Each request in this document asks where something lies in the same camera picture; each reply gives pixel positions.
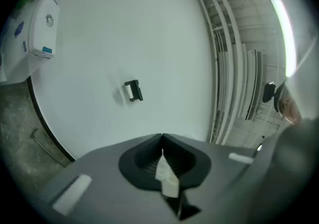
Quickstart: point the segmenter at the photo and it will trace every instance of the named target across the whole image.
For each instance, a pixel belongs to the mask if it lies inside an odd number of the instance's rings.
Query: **metal pipe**
[[[44,148],[44,146],[38,141],[38,139],[36,139],[35,137],[35,133],[37,132],[37,128],[32,132],[32,134],[30,135],[31,139],[34,139],[37,144],[51,157],[53,158],[56,162],[58,162],[60,165],[66,167],[66,165],[64,165],[61,161],[59,161],[56,157],[54,157],[46,148]]]
[[[210,31],[210,34],[213,38],[213,50],[214,50],[214,58],[215,58],[215,100],[214,100],[214,113],[213,113],[213,123],[212,123],[212,129],[211,129],[211,133],[210,133],[210,138],[209,138],[209,142],[212,141],[212,136],[213,136],[213,131],[214,131],[214,126],[215,126],[215,122],[216,122],[216,114],[217,114],[217,97],[218,97],[218,64],[217,64],[217,50],[216,50],[216,39],[215,39],[215,35],[214,35],[214,32],[213,32],[213,28],[212,28],[212,25],[211,25],[211,21],[210,21],[210,18],[209,18],[209,15],[208,15],[208,12],[207,12],[207,9],[206,9],[206,6],[204,4],[204,1],[203,0],[199,0],[202,7],[203,7],[203,10],[204,10],[204,13],[205,13],[205,16],[206,16],[206,20],[207,20],[207,23],[208,23],[208,27],[209,27],[209,31]]]

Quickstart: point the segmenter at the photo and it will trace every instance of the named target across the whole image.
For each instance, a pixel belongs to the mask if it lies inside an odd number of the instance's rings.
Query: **white wall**
[[[32,81],[72,156],[151,133],[207,139],[214,71],[197,0],[56,1],[57,53]],[[123,92],[132,79],[142,102]]]

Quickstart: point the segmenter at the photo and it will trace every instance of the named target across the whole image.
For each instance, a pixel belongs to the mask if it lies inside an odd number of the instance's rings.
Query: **small black object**
[[[24,25],[24,21],[21,22],[19,24],[19,26],[16,28],[15,32],[14,32],[14,36],[17,37],[21,32],[22,32],[22,29],[23,29],[23,25]]]
[[[141,93],[141,89],[139,87],[139,81],[138,80],[133,80],[133,81],[129,81],[129,82],[125,82],[124,85],[131,86],[131,90],[133,93],[133,98],[130,99],[131,102],[133,102],[136,99],[139,99],[140,101],[143,101],[143,97],[142,97],[142,93]]]
[[[272,97],[274,97],[274,108],[276,112],[281,112],[278,109],[278,101],[281,96],[282,91],[285,89],[285,82],[281,83],[281,85],[276,89],[276,85],[274,83],[266,83],[264,94],[263,94],[263,102],[269,102]]]

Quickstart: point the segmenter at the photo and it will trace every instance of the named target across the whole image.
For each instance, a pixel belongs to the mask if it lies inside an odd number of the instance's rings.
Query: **black wall mount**
[[[132,91],[132,94],[133,94],[133,97],[130,98],[131,102],[133,102],[133,101],[135,101],[137,99],[139,99],[140,101],[143,101],[143,96],[142,96],[141,89],[139,87],[139,81],[138,80],[132,80],[132,81],[129,81],[129,82],[125,82],[124,85],[125,86],[130,85],[130,87],[131,87],[131,91]]]

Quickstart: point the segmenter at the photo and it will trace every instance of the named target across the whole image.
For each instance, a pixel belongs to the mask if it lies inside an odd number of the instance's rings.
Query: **white light strip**
[[[290,77],[296,70],[297,57],[293,29],[282,0],[271,0],[279,19],[281,30],[284,36],[286,51],[286,76]]]
[[[260,144],[260,145],[258,146],[258,148],[257,148],[257,151],[260,151],[262,147],[263,147],[263,145]]]

